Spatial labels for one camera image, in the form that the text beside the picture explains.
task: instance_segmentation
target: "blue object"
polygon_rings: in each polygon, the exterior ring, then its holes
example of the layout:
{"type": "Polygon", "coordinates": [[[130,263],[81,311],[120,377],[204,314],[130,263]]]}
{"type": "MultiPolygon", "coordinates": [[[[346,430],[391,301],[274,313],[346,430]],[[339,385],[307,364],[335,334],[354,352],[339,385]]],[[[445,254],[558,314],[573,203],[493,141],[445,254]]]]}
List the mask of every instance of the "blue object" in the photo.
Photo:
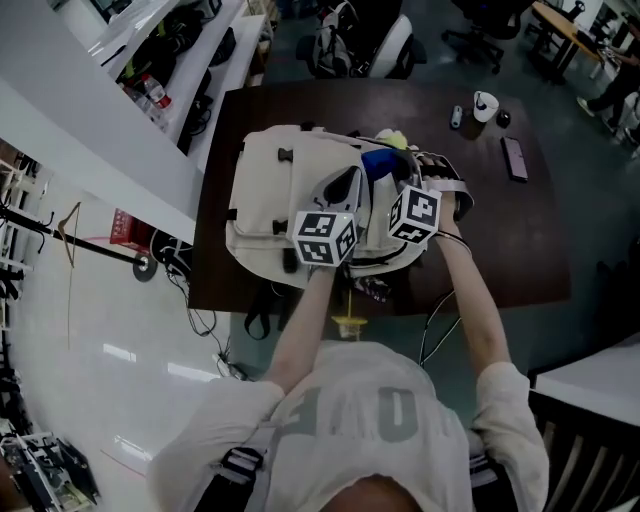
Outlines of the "blue object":
{"type": "Polygon", "coordinates": [[[362,154],[364,170],[370,181],[384,178],[398,166],[395,149],[376,149],[362,154]]]}

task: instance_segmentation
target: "water bottle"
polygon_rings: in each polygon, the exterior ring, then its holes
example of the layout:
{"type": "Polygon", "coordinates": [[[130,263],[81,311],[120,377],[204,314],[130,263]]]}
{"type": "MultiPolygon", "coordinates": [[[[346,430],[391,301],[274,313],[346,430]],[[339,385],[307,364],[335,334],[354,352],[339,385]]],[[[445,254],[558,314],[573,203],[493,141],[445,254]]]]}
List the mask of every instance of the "water bottle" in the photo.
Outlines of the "water bottle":
{"type": "Polygon", "coordinates": [[[164,87],[162,87],[160,82],[155,78],[145,73],[142,75],[142,83],[144,84],[144,90],[146,91],[147,96],[149,96],[151,101],[156,104],[156,107],[159,109],[165,109],[171,105],[171,98],[167,96],[164,87]]]}
{"type": "Polygon", "coordinates": [[[153,124],[160,128],[160,131],[163,133],[167,131],[168,124],[164,118],[164,114],[153,104],[152,101],[149,100],[149,98],[124,84],[122,85],[122,90],[127,94],[127,96],[129,96],[129,98],[131,98],[138,108],[142,110],[149,119],[151,119],[153,124]]]}

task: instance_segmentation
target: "backpack strap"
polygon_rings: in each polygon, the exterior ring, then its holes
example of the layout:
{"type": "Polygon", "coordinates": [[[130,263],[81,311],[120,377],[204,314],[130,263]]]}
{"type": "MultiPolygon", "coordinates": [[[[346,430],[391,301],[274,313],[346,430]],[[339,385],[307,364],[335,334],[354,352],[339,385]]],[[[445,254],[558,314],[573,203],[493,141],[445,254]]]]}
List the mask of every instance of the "backpack strap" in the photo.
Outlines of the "backpack strap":
{"type": "Polygon", "coordinates": [[[256,473],[262,467],[262,461],[262,455],[253,448],[231,448],[194,512],[211,512],[221,502],[229,512],[244,511],[253,493],[256,473]]]}
{"type": "Polygon", "coordinates": [[[269,314],[273,309],[273,304],[278,298],[273,289],[273,283],[267,279],[263,279],[260,289],[255,299],[253,299],[249,312],[244,319],[244,330],[247,331],[247,334],[254,340],[263,340],[271,333],[269,314]],[[251,324],[258,317],[260,317],[260,324],[262,325],[262,336],[254,336],[251,333],[251,324]]]}
{"type": "Polygon", "coordinates": [[[518,511],[511,481],[501,464],[486,454],[472,457],[469,460],[469,475],[476,512],[496,510],[498,503],[504,512],[518,511]]]}

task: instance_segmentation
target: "hook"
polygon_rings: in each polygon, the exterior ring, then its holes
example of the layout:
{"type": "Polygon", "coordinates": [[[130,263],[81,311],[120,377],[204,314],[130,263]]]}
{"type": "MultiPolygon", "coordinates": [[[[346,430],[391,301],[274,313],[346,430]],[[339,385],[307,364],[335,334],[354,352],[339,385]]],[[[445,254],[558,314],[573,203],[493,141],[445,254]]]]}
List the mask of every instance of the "hook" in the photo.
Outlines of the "hook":
{"type": "Polygon", "coordinates": [[[39,231],[37,231],[37,233],[42,237],[42,243],[40,244],[40,249],[38,249],[38,254],[40,254],[42,252],[42,248],[44,247],[45,238],[44,238],[44,233],[40,233],[39,231]]]}
{"type": "Polygon", "coordinates": [[[42,222],[40,224],[42,224],[45,228],[51,226],[51,223],[53,222],[53,212],[51,212],[51,218],[49,219],[49,222],[47,222],[46,224],[43,224],[42,222]]]}

